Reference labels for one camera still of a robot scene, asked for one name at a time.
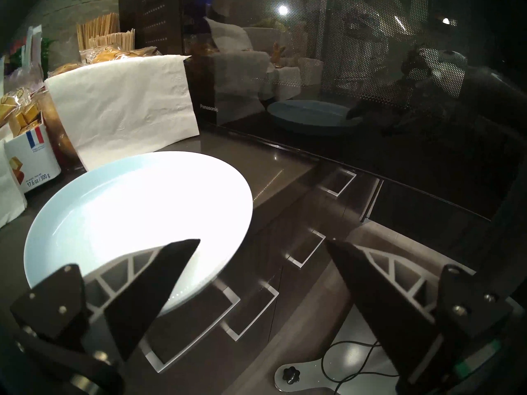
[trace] plate rim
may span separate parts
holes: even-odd
[[[41,216],[44,216],[47,214],[47,210],[45,209],[46,206],[49,206],[49,204],[52,203],[52,201],[55,201],[56,199],[60,198],[61,197],[61,193],[62,192],[66,192],[66,191],[63,191],[63,190],[66,190],[68,187],[71,187],[73,186],[72,184],[75,183],[77,180],[79,180],[80,178],[84,177],[84,180],[86,179],[86,175],[94,175],[94,174],[91,174],[91,173],[94,173],[94,172],[97,172],[99,170],[102,170],[102,169],[107,169],[108,166],[111,166],[111,165],[116,165],[118,163],[121,163],[123,161],[129,161],[129,160],[134,160],[134,159],[137,159],[137,160],[140,160],[142,158],[144,158],[144,156],[146,155],[149,155],[149,156],[153,156],[153,155],[159,155],[159,156],[162,156],[162,155],[174,155],[174,153],[178,153],[178,154],[181,154],[181,153],[184,153],[184,154],[192,154],[194,156],[198,155],[200,156],[199,158],[202,158],[202,157],[205,157],[206,159],[214,159],[214,160],[217,160],[219,161],[221,164],[225,164],[227,165],[228,167],[230,167],[231,169],[233,169],[236,173],[238,173],[238,175],[240,175],[240,178],[243,179],[243,183],[245,184],[245,186],[247,187],[247,191],[248,191],[248,196],[250,196],[250,200],[251,200],[251,210],[250,210],[250,215],[248,217],[248,221],[247,221],[247,224],[244,226],[245,230],[244,230],[244,233],[243,233],[243,237],[241,238],[238,246],[236,247],[234,253],[233,253],[233,256],[236,254],[236,252],[238,251],[238,249],[240,248],[241,244],[243,243],[244,239],[245,239],[245,236],[247,235],[247,232],[249,230],[249,226],[250,226],[250,223],[251,223],[251,220],[252,220],[252,215],[253,215],[253,209],[254,209],[254,205],[252,204],[252,191],[250,189],[250,186],[249,184],[247,183],[247,180],[245,179],[245,177],[235,168],[233,167],[232,165],[230,165],[229,163],[219,159],[219,158],[216,158],[214,156],[211,156],[211,155],[208,155],[208,154],[202,154],[202,153],[195,153],[195,152],[190,152],[190,151],[159,151],[159,152],[152,152],[152,153],[144,153],[144,154],[138,154],[138,155],[134,155],[134,156],[129,156],[129,157],[125,157],[123,159],[119,159],[119,160],[115,160],[115,161],[112,161],[112,162],[109,162],[107,164],[104,164],[100,167],[97,167],[96,169],[94,170],[90,170],[90,171],[87,171],[83,174],[81,174],[80,176],[78,176],[77,178],[73,179],[72,181],[70,181],[69,183],[67,183],[65,186],[63,186],[62,188],[60,188],[43,206],[42,208],[39,210],[39,212],[37,213],[37,215],[35,216],[33,222],[31,223],[31,226],[29,227],[29,231],[27,233],[27,236],[26,236],[26,240],[24,242],[24,253],[23,253],[23,263],[24,263],[24,275],[26,277],[26,281],[27,281],[27,284],[29,285],[29,288],[32,289],[34,288],[38,283],[40,282],[37,282],[37,283],[30,283],[29,281],[29,278],[28,278],[28,275],[27,275],[27,246],[28,246],[28,241],[30,241],[31,239],[34,239],[34,236],[31,236],[32,233],[35,232],[35,223],[38,222],[39,218]],[[126,174],[126,173],[129,173],[129,172],[133,172],[135,170],[130,170],[130,171],[125,171],[123,172],[122,174]],[[221,269],[218,271],[218,273],[216,273],[215,275],[211,276],[211,277],[208,277],[208,278],[203,278],[202,281],[200,283],[197,283],[196,284],[196,289],[195,289],[195,292],[192,293],[191,295],[189,295],[189,297],[186,299],[186,300],[181,300],[180,302],[178,303],[175,303],[173,306],[171,306],[169,309],[163,309],[160,313],[161,314],[166,314],[167,312],[171,311],[171,310],[174,310],[176,307],[179,307],[180,305],[182,305],[184,302],[192,299],[194,296],[196,296],[197,294],[199,294],[200,291],[202,291],[208,284],[210,284],[220,273],[221,271],[225,268],[225,266],[230,262],[230,260],[232,259],[232,257],[221,267]]]

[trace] panasonic logo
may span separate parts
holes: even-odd
[[[218,112],[218,109],[216,107],[203,106],[202,104],[200,104],[199,106],[200,108],[204,108],[205,110],[210,110],[216,113]]]

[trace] glass jar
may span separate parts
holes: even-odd
[[[62,126],[62,122],[49,92],[47,90],[38,91],[33,94],[33,99],[42,111],[44,124],[58,164],[64,170],[82,168],[82,163]]]

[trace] black knob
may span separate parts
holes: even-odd
[[[292,385],[300,381],[300,371],[295,367],[289,367],[283,370],[283,380],[287,381],[289,385]]]

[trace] wall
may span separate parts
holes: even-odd
[[[25,36],[30,25],[42,24],[42,36],[57,40],[50,47],[50,71],[78,59],[76,24],[102,14],[119,13],[118,0],[40,0],[19,28]]]

